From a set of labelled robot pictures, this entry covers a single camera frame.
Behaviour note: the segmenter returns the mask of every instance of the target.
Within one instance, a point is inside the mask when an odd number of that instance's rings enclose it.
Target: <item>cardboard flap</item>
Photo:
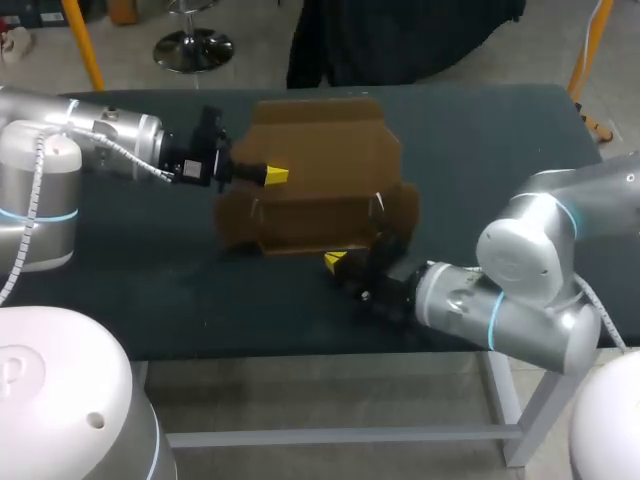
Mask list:
[[[366,97],[259,103],[232,157],[289,170],[284,185],[246,186],[264,201],[368,197],[401,181],[400,143]]]
[[[266,203],[232,190],[218,199],[214,215],[226,247],[255,243],[267,254],[368,248],[386,228],[409,242],[418,223],[418,191],[402,183],[380,198]]]

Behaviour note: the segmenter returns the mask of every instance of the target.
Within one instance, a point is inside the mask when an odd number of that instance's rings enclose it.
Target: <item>yellow pole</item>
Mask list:
[[[593,18],[593,22],[591,22],[591,28],[589,29],[587,64],[586,66],[584,64],[583,46],[582,50],[580,51],[580,55],[578,56],[578,61],[576,62],[575,67],[573,67],[573,74],[571,75],[571,80],[569,81],[569,94],[571,95],[571,98],[575,103],[580,100],[580,94],[582,93],[582,88],[584,87],[584,84],[587,80],[589,71],[591,70],[593,58],[596,55],[598,45],[600,44],[600,39],[602,38],[602,33],[604,32],[604,28],[607,25],[607,19],[609,18],[609,14],[611,13],[611,7],[613,7],[613,0],[602,1],[602,5],[600,5],[598,12]]]
[[[89,32],[87,32],[87,26],[84,24],[84,18],[82,18],[78,0],[62,0],[62,5],[67,14],[73,36],[76,38],[76,43],[80,49],[82,60],[84,61],[84,68],[89,74],[91,85],[93,85],[94,90],[104,90],[104,80],[102,80],[100,67],[96,61],[96,55],[93,52]]]

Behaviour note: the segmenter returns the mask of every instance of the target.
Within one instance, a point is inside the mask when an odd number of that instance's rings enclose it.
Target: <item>table surface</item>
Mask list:
[[[527,177],[600,161],[569,97],[555,86],[403,87],[271,91],[124,91],[74,95],[158,115],[188,135],[199,109],[224,111],[233,138],[263,99],[370,95],[403,144],[403,177],[421,194],[411,250],[475,264],[476,239]],[[82,312],[133,360],[468,351],[427,329],[366,318],[328,278],[321,254],[221,259],[216,189],[85,175],[76,252],[58,270],[20,278],[11,305]],[[640,344],[637,236],[582,243],[576,270],[631,345]]]

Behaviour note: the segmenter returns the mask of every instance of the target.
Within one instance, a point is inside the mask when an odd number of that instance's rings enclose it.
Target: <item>chair base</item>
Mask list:
[[[178,73],[209,72],[232,57],[233,43],[229,37],[207,28],[196,28],[193,36],[183,31],[170,33],[153,49],[158,65]]]

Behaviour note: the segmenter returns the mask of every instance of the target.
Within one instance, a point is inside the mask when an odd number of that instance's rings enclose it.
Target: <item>white cable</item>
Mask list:
[[[114,150],[119,153],[123,157],[132,161],[139,167],[145,169],[150,172],[152,175],[164,180],[165,182],[171,183],[171,177],[163,172],[162,170],[152,167],[148,163],[145,163],[143,160],[139,159],[131,152],[122,148],[117,143],[109,140],[105,135],[95,132],[90,132],[88,130],[82,130],[78,128],[72,128],[74,133],[82,135],[86,138],[89,138],[95,142],[101,143],[107,148]],[[11,273],[9,274],[9,278],[2,287],[0,291],[0,306],[5,302],[7,297],[11,294],[13,287],[18,281],[18,277],[22,272],[22,268],[24,267],[24,262],[27,258],[27,253],[29,252],[29,246],[31,244],[31,233],[33,231],[33,227],[36,222],[36,218],[38,215],[38,202],[40,200],[40,187],[42,185],[42,176],[44,173],[44,157],[45,157],[45,140],[50,135],[59,132],[60,128],[48,128],[43,130],[36,137],[36,156],[35,156],[35,167],[33,172],[33,183],[31,185],[31,195],[29,196],[29,209],[27,211],[27,215],[24,221],[24,230],[22,231],[22,237],[20,238],[20,246],[18,248],[18,255],[16,255],[16,259],[13,263],[13,268],[11,269]]]
[[[429,266],[432,266],[434,263],[435,262],[433,262],[432,260],[427,260],[427,265]],[[481,267],[463,267],[463,268],[470,272],[482,272]],[[584,278],[582,278],[580,275],[575,273],[574,277],[575,277],[576,283],[580,286],[580,288],[582,289],[584,294],[587,296],[591,304],[595,307],[595,309],[600,314],[600,318],[602,319],[604,328],[606,328],[607,332],[609,333],[609,336],[611,337],[611,340],[613,340],[613,343],[616,345],[618,350],[620,350],[620,352],[627,353],[628,352],[627,345],[624,343],[622,336],[620,336],[620,332],[618,332],[618,329],[613,323],[613,320],[611,320],[611,316],[609,315],[609,312],[607,312],[607,309],[604,308],[604,305],[598,298],[598,295],[596,294],[596,292],[593,290],[593,288],[591,288],[591,285],[589,285],[587,281]],[[570,299],[568,302],[565,302],[562,306],[565,306],[566,304],[574,303],[576,300],[579,300],[581,295],[582,293],[578,294],[576,297]]]
[[[591,16],[589,17],[589,21],[587,22],[587,33],[586,33],[585,39],[584,39],[584,47],[582,48],[582,72],[580,73],[580,78],[576,82],[576,85],[575,85],[574,89],[577,88],[578,84],[582,83],[582,78],[584,77],[584,73],[587,71],[587,58],[589,56],[588,55],[588,53],[589,53],[589,34],[591,33],[591,24],[593,23],[593,19],[596,17],[596,14],[600,10],[601,6],[602,6],[602,0],[598,0],[598,3],[596,4],[596,8],[594,8],[593,12],[591,12]]]
[[[627,353],[627,345],[624,343],[624,340],[620,336],[618,329],[613,324],[613,320],[611,320],[609,313],[607,313],[604,305],[602,305],[602,302],[598,298],[598,295],[596,295],[596,292],[594,292],[591,286],[586,282],[586,280],[577,273],[575,274],[575,279],[576,283],[580,285],[580,288],[582,288],[582,290],[584,290],[584,293],[587,295],[593,306],[596,308],[596,310],[598,310],[598,313],[600,313],[602,323],[607,329],[607,332],[609,332],[609,336],[613,340],[613,343],[616,344],[616,347],[618,347],[618,350],[620,350],[622,353]]]
[[[86,137],[94,142],[100,143],[102,145],[104,145],[105,147],[109,148],[110,150],[115,151],[116,153],[122,155],[123,157],[125,157],[127,160],[132,161],[134,164],[136,164],[138,167],[146,170],[147,172],[151,173],[152,175],[154,175],[155,177],[158,177],[159,179],[167,182],[167,183],[171,183],[172,179],[169,176],[169,174],[167,172],[164,172],[162,170],[160,170],[159,168],[153,167],[151,165],[149,165],[148,163],[146,163],[144,160],[141,160],[140,158],[136,157],[133,153],[129,152],[127,149],[122,148],[120,145],[118,145],[116,142],[109,140],[107,138],[106,135],[102,134],[102,133],[96,133],[96,132],[92,132],[89,130],[84,130],[81,128],[76,128],[76,127],[72,127],[71,128],[73,133],[77,133],[78,135],[81,135],[83,137]]]
[[[0,305],[7,299],[16,282],[22,272],[24,261],[27,258],[27,252],[29,251],[29,245],[31,244],[31,232],[36,221],[38,214],[38,201],[40,200],[40,186],[42,184],[42,175],[44,172],[44,156],[46,138],[53,134],[54,131],[49,129],[42,131],[36,138],[36,159],[35,168],[33,172],[33,183],[31,184],[31,195],[29,197],[29,210],[27,211],[27,217],[24,224],[24,230],[22,231],[22,237],[20,238],[20,247],[18,249],[18,255],[13,262],[13,268],[9,274],[9,278],[4,283],[2,291],[0,291]]]

